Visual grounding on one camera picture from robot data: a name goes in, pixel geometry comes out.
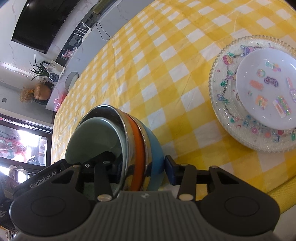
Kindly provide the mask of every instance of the glass plate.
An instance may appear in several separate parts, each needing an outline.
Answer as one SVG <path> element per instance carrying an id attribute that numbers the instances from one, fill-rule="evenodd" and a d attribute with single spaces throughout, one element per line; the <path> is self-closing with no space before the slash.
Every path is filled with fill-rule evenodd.
<path id="1" fill-rule="evenodd" d="M 258 151 L 284 152 L 296 147 L 296 128 L 276 130 L 261 124 L 245 110 L 236 90 L 238 65 L 250 52 L 261 48 L 275 48 L 296 57 L 294 48 L 273 37 L 254 35 L 237 39 L 214 61 L 209 78 L 210 98 L 218 120 L 237 141 Z"/>

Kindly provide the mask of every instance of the bowl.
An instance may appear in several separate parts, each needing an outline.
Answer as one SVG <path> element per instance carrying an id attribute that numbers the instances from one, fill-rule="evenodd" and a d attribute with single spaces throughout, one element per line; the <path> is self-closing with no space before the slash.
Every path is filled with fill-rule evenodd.
<path id="1" fill-rule="evenodd" d="M 296 60 L 273 49 L 249 53 L 238 66 L 236 87 L 245 109 L 277 130 L 296 127 Z"/>
<path id="2" fill-rule="evenodd" d="M 148 134 L 147 134 L 143 124 L 137 118 L 134 118 L 131 115 L 129 115 L 129 116 L 137 124 L 138 129 L 141 132 L 143 142 L 144 142 L 144 147 L 145 147 L 145 170 L 144 170 L 144 181 L 143 181 L 142 190 L 146 191 L 147 187 L 149 185 L 149 182 L 150 182 L 151 167 L 152 167 L 151 145 L 150 145 Z"/>
<path id="3" fill-rule="evenodd" d="M 78 127 L 82 125 L 88 119 L 93 117 L 103 117 L 112 122 L 115 126 L 117 126 L 125 136 L 125 150 L 122 152 L 123 157 L 123 165 L 121 171 L 120 182 L 116 186 L 113 195 L 116 197 L 119 191 L 122 189 L 127 167 L 130 162 L 134 162 L 135 158 L 135 146 L 134 146 L 134 137 L 133 137 L 133 130 L 131 125 L 126 117 L 126 115 L 119 109 L 112 107 L 110 105 L 99 105 L 91 109 L 79 122 Z"/>
<path id="4" fill-rule="evenodd" d="M 127 115 L 130 125 L 133 129 L 133 135 L 135 140 L 135 163 L 133 163 L 133 172 L 127 178 L 127 186 L 130 191 L 140 191 L 143 185 L 144 171 L 145 171 L 145 147 L 142 134 L 138 128 L 138 125 L 133 118 Z"/>
<path id="5" fill-rule="evenodd" d="M 84 163 L 103 153 L 112 152 L 117 158 L 126 150 L 125 134 L 103 117 L 93 117 L 77 127 L 68 143 L 65 159 L 68 163 Z"/>
<path id="6" fill-rule="evenodd" d="M 153 132 L 146 127 L 142 122 L 140 122 L 145 129 L 147 136 L 149 138 L 151 153 L 152 153 L 152 168 L 151 168 L 151 177 L 147 187 L 147 191 L 157 191 L 160 188 L 160 185 L 163 181 L 164 176 L 164 154 L 163 149 L 157 140 Z"/>

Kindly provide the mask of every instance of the black tv screen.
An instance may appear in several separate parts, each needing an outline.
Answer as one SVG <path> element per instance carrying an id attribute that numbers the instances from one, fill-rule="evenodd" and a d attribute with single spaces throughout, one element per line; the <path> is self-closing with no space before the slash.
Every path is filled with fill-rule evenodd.
<path id="1" fill-rule="evenodd" d="M 54 37 L 79 0 L 28 0 L 12 41 L 47 53 Z"/>

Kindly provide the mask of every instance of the white plate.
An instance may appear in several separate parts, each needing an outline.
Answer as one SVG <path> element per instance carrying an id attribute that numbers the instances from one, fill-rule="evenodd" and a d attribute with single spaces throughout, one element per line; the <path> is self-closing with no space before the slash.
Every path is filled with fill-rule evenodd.
<path id="1" fill-rule="evenodd" d="M 272 48 L 253 51 L 239 64 L 240 101 L 251 116 L 270 128 L 296 127 L 295 67 L 293 57 Z"/>
<path id="2" fill-rule="evenodd" d="M 209 89 L 215 114 L 227 132 L 251 149 L 272 153 L 295 148 L 296 129 L 272 129 L 254 119 L 240 102 L 235 81 L 237 68 L 245 56 L 270 47 L 296 57 L 294 48 L 272 37 L 259 35 L 235 40 L 217 56 Z"/>

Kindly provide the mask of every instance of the stack of bowls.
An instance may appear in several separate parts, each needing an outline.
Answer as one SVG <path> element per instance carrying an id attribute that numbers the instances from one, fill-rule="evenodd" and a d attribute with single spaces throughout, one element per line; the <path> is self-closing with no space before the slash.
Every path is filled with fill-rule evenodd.
<path id="1" fill-rule="evenodd" d="M 71 164 L 83 164 L 105 151 L 122 158 L 120 181 L 111 184 L 114 196 L 120 190 L 158 190 L 163 180 L 164 154 L 155 135 L 135 117 L 99 105 L 79 122 L 65 159 Z M 85 183 L 84 194 L 89 199 L 94 198 L 93 188 L 93 183 Z"/>

